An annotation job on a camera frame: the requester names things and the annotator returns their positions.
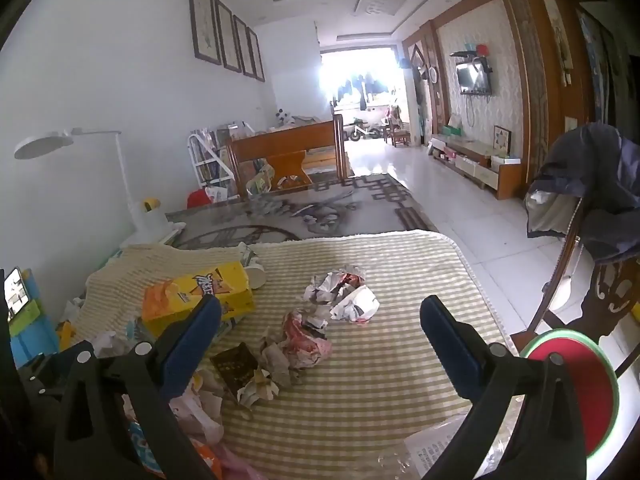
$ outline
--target green rim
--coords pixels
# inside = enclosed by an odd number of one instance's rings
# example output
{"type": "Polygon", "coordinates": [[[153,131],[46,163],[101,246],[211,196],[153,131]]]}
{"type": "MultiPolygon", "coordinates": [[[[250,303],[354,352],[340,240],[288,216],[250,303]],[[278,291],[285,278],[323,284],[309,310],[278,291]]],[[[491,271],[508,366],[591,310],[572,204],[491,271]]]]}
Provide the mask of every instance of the green rim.
{"type": "Polygon", "coordinates": [[[529,357],[531,353],[538,348],[542,343],[549,341],[550,339],[558,339],[558,338],[567,338],[573,339],[578,343],[582,343],[594,354],[596,354],[602,364],[604,365],[605,370],[607,371],[607,375],[609,376],[609,381],[611,382],[611,391],[613,392],[613,410],[611,413],[611,421],[609,423],[609,427],[607,428],[606,433],[602,437],[600,443],[596,446],[596,448],[591,451],[591,453],[587,456],[587,460],[592,458],[596,453],[600,450],[602,446],[606,443],[611,435],[611,431],[613,430],[613,426],[616,423],[616,419],[618,418],[618,411],[620,409],[620,390],[618,387],[618,378],[616,377],[616,373],[609,362],[609,359],[602,351],[602,349],[594,343],[590,338],[581,334],[580,332],[576,332],[575,330],[569,330],[568,328],[558,328],[556,330],[550,330],[549,332],[545,332],[542,335],[539,335],[535,338],[531,343],[529,343],[523,350],[520,352],[521,357],[529,357]]]}

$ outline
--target patterned wallpaper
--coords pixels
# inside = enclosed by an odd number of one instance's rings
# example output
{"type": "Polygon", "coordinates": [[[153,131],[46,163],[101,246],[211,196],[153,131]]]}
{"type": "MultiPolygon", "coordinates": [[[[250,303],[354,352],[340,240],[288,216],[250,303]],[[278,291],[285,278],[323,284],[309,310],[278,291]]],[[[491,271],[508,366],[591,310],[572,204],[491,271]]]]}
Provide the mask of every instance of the patterned wallpaper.
{"type": "Polygon", "coordinates": [[[502,0],[492,0],[438,29],[438,37],[446,67],[447,89],[451,113],[462,118],[466,136],[489,145],[494,143],[494,125],[511,130],[511,153],[522,156],[522,91],[516,46],[502,0]],[[455,59],[451,52],[464,50],[465,43],[484,43],[489,48],[489,66],[493,95],[489,102],[484,96],[471,96],[476,120],[469,110],[466,120],[466,96],[460,95],[455,59]]]}

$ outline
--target blue gripper pad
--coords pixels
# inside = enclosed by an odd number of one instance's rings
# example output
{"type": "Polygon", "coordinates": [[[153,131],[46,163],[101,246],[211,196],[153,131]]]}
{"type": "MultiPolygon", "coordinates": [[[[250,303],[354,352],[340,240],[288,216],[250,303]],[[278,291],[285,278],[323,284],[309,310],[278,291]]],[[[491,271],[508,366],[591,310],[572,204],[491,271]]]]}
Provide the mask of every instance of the blue gripper pad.
{"type": "Polygon", "coordinates": [[[420,305],[420,326],[442,363],[456,393],[463,399],[479,399],[482,384],[482,352],[486,344],[471,325],[457,322],[437,296],[420,305]]]}
{"type": "Polygon", "coordinates": [[[175,342],[162,365],[162,385],[159,392],[167,402],[184,393],[204,352],[207,351],[211,340],[220,328],[222,316],[220,302],[215,296],[206,296],[206,298],[208,298],[207,303],[198,309],[195,316],[185,320],[190,323],[175,342]]]}

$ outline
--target chair backrest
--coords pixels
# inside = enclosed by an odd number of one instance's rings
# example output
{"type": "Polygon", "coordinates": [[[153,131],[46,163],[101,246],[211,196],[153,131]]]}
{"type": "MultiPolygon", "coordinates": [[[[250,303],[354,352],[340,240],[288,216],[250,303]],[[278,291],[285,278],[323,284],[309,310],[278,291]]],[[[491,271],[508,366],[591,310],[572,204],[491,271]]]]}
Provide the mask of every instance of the chair backrest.
{"type": "MultiPolygon", "coordinates": [[[[247,137],[245,139],[229,140],[227,143],[229,159],[231,162],[236,185],[238,186],[238,194],[242,197],[247,195],[246,182],[242,179],[239,165],[248,160],[257,158],[267,158],[270,161],[284,161],[284,155],[292,154],[292,160],[302,160],[303,153],[306,150],[315,148],[324,148],[326,146],[335,147],[336,172],[338,178],[345,178],[347,175],[346,158],[344,155],[344,139],[342,138],[342,116],[334,116],[332,121],[324,123],[308,124],[307,126],[299,126],[282,130],[279,132],[271,132],[261,134],[255,137],[247,137]]],[[[308,184],[308,177],[302,180],[301,184],[308,184]]]]}

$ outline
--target tiled floor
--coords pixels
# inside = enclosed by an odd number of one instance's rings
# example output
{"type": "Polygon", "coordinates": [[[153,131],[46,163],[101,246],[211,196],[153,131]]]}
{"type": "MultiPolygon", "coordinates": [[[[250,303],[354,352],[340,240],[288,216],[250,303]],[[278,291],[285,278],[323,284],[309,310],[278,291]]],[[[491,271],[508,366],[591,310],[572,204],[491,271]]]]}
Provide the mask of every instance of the tiled floor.
{"type": "MultiPolygon", "coordinates": [[[[427,156],[424,147],[393,148],[381,139],[366,139],[347,142],[346,149],[356,175],[389,173],[408,187],[438,230],[460,247],[507,331],[524,330],[540,304],[542,286],[551,277],[561,243],[550,237],[527,238],[522,203],[496,200],[488,190],[427,156]]],[[[568,269],[573,273],[571,296],[556,311],[564,322],[580,316],[593,260],[587,251],[580,259],[574,253],[568,269]]],[[[538,331],[545,330],[543,324],[538,331]]],[[[602,338],[600,346],[616,367],[639,340],[640,328],[629,318],[602,338]]],[[[640,415],[638,370],[630,368],[618,383],[620,415],[612,439],[589,462],[588,478],[596,478],[604,469],[640,415]]]]}

